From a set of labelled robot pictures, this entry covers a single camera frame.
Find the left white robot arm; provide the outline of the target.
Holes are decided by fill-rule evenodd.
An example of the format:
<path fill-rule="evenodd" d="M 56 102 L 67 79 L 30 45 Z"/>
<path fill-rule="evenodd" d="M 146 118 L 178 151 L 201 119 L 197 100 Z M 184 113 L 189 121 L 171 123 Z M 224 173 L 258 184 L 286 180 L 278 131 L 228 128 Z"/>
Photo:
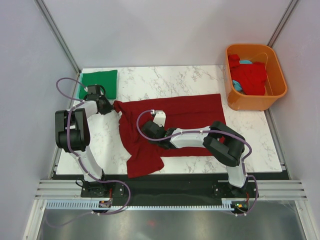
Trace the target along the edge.
<path fill-rule="evenodd" d="M 90 149 L 91 134 L 88 118 L 93 115 L 109 114 L 113 109 L 113 105 L 106 98 L 105 88 L 95 84 L 86 88 L 86 95 L 80 103 L 69 110 L 58 110 L 54 115 L 57 147 L 75 159 L 85 181 L 95 181 L 92 191 L 99 197 L 109 193 L 110 185 L 103 180 L 104 171 Z"/>

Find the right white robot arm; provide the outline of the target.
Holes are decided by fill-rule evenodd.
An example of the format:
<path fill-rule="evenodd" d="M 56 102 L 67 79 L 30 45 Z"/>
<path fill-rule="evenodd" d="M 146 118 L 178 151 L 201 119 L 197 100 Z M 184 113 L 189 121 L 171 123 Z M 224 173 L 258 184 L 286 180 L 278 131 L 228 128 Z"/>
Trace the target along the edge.
<path fill-rule="evenodd" d="M 246 140 L 220 121 L 194 129 L 168 128 L 146 122 L 139 133 L 164 149 L 204 148 L 226 166 L 229 191 L 235 197 L 247 191 L 247 176 L 241 161 Z"/>

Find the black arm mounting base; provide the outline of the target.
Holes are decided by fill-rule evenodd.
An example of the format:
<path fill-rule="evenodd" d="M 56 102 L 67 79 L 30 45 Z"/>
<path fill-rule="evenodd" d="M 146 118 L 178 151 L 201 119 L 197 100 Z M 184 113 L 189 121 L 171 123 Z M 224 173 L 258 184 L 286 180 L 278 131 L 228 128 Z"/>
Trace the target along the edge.
<path fill-rule="evenodd" d="M 78 175 L 54 175 L 53 180 L 74 180 L 83 198 L 108 198 L 117 203 L 214 204 L 223 198 L 253 199 L 256 187 L 252 179 L 243 189 L 228 183 L 225 173 L 150 174 L 128 178 L 108 174 L 103 183 L 85 181 Z"/>

